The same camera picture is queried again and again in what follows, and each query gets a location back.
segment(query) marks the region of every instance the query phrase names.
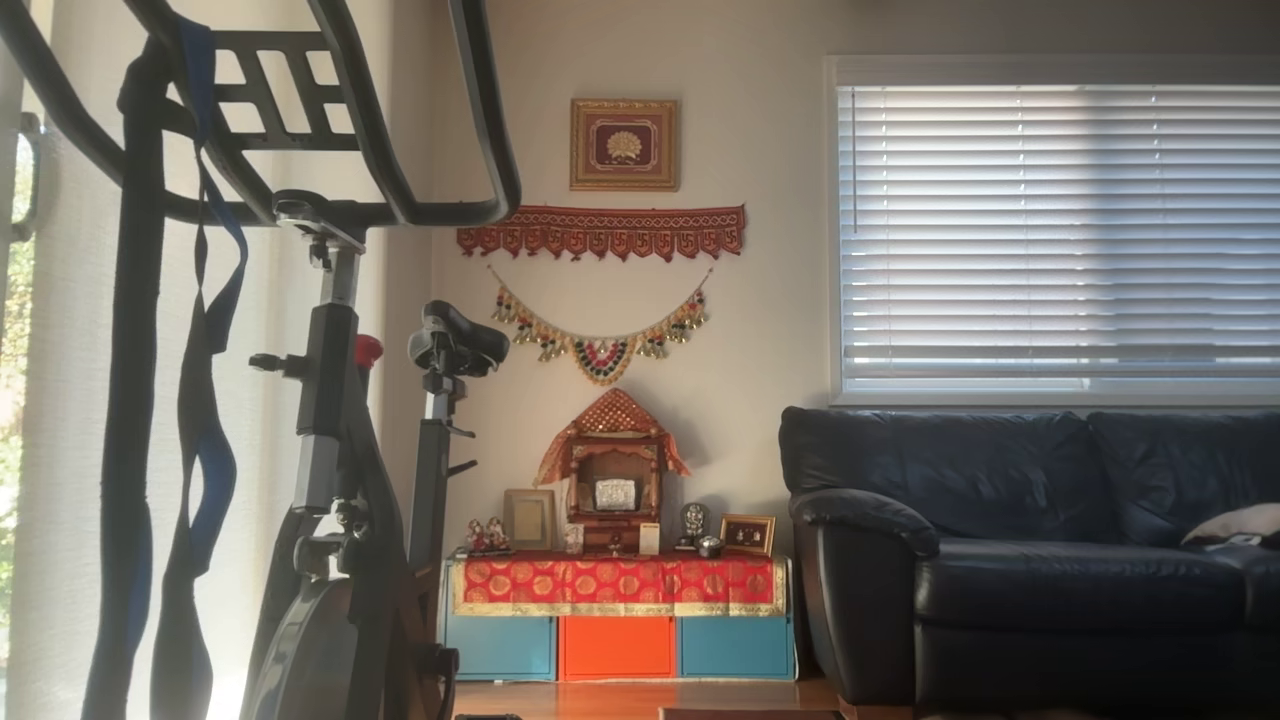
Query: window blind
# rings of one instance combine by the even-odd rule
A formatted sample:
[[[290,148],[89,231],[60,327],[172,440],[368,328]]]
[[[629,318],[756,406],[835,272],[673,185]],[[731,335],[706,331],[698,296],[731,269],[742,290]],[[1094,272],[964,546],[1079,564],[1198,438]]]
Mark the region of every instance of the window blind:
[[[837,87],[845,389],[1280,375],[1280,87]]]

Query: tree outside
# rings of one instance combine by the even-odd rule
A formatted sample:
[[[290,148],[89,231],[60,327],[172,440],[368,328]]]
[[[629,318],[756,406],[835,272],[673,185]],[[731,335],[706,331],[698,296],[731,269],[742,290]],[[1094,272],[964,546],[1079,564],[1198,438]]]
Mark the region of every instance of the tree outside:
[[[31,204],[32,152],[18,142],[14,182],[14,219]],[[18,527],[18,480],[22,477],[22,416],[27,396],[27,343],[31,337],[31,282],[35,247],[15,242],[9,247],[9,290],[4,304],[4,338],[0,343],[0,684],[9,659],[9,601],[13,597],[13,537]],[[0,717],[4,707],[0,705]]]

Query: bike seat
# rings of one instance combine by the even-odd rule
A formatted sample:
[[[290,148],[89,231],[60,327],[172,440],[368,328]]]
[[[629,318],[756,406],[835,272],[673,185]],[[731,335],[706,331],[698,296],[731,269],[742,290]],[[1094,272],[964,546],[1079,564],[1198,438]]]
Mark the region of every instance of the bike seat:
[[[422,307],[422,329],[410,338],[410,356],[421,368],[430,368],[435,352],[442,347],[436,336],[449,338],[448,350],[454,354],[460,375],[484,377],[497,369],[507,352],[511,341],[502,331],[472,323],[458,309],[443,300],[433,300]]]

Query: orange storage cube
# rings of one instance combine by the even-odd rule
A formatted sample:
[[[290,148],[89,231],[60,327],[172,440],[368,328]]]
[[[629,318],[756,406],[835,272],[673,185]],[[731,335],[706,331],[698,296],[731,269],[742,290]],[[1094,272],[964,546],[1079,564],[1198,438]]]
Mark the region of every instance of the orange storage cube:
[[[561,680],[675,676],[675,618],[561,618]]]

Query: blue storage cube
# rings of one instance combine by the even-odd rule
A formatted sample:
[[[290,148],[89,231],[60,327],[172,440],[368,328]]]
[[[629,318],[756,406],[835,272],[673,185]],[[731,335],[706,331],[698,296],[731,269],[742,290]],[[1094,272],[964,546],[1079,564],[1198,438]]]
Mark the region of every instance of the blue storage cube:
[[[680,618],[676,624],[681,678],[795,676],[791,618]]]
[[[458,650],[460,680],[556,679],[556,618],[454,615],[453,593],[444,584],[440,642]]]

